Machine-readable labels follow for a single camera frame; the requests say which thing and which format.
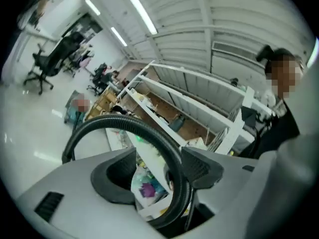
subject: air vent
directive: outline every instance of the air vent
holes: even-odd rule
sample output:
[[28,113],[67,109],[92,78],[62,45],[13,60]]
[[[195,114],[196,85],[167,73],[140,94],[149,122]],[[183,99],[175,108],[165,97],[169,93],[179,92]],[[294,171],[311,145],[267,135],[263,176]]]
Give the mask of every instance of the air vent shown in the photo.
[[45,221],[49,222],[63,197],[64,195],[60,193],[49,192],[34,211]]
[[212,49],[216,50],[216,51],[224,52],[227,54],[231,54],[231,55],[234,55],[236,57],[243,58],[243,59],[248,60],[250,62],[253,62],[255,64],[260,64],[256,61],[256,54],[255,53],[248,51],[248,50],[245,50],[245,49],[242,49],[242,48],[239,48],[237,46],[233,46],[231,44],[226,44],[226,43],[221,43],[221,42],[215,41],[213,43]]

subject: black hair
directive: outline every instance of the black hair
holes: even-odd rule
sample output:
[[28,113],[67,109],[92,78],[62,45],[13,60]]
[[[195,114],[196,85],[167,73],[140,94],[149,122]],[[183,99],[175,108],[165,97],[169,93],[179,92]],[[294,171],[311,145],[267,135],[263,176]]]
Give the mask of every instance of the black hair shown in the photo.
[[284,56],[295,58],[289,50],[280,48],[274,51],[269,45],[265,45],[257,54],[256,61],[261,62],[263,59],[267,59],[265,74],[270,74],[272,71],[272,62],[281,61],[283,60]]

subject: chair backrest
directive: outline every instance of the chair backrest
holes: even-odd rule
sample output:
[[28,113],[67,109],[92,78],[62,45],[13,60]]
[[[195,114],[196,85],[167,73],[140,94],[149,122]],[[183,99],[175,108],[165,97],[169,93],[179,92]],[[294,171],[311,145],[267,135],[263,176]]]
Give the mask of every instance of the chair backrest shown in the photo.
[[62,68],[61,63],[63,60],[80,47],[80,42],[83,41],[83,39],[83,35],[79,32],[74,32],[64,37],[47,57],[45,67],[42,68],[44,74],[47,76],[57,75]]

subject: purple object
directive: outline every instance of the purple object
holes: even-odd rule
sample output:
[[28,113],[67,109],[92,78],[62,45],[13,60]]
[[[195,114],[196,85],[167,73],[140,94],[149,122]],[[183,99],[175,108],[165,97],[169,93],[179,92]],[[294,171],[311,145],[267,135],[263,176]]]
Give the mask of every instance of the purple object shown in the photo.
[[143,186],[140,188],[140,193],[143,197],[154,197],[155,188],[151,183],[143,183]]

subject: white post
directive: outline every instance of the white post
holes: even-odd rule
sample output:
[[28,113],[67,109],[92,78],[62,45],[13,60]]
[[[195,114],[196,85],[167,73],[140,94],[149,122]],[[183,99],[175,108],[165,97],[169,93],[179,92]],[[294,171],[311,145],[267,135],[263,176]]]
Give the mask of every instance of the white post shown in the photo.
[[[255,91],[252,88],[247,87],[242,106],[251,108],[251,104],[254,99],[254,93]],[[219,147],[216,149],[216,153],[224,155],[228,154],[228,152],[231,150],[234,143],[236,142],[241,130],[243,129],[244,124],[245,122],[242,120],[241,110],[239,109],[233,125],[230,127],[227,135],[225,136]]]
[[131,82],[128,83],[128,84],[125,86],[125,88],[122,89],[122,91],[118,94],[117,99],[119,99],[119,98],[123,95],[123,93],[125,93],[126,90],[129,89],[129,87],[133,84],[133,82],[136,81],[136,79],[137,79],[148,67],[150,67],[151,64],[152,64],[154,61],[155,61],[155,60],[153,60],[151,63],[147,64],[147,66],[144,67],[144,68],[131,80]]

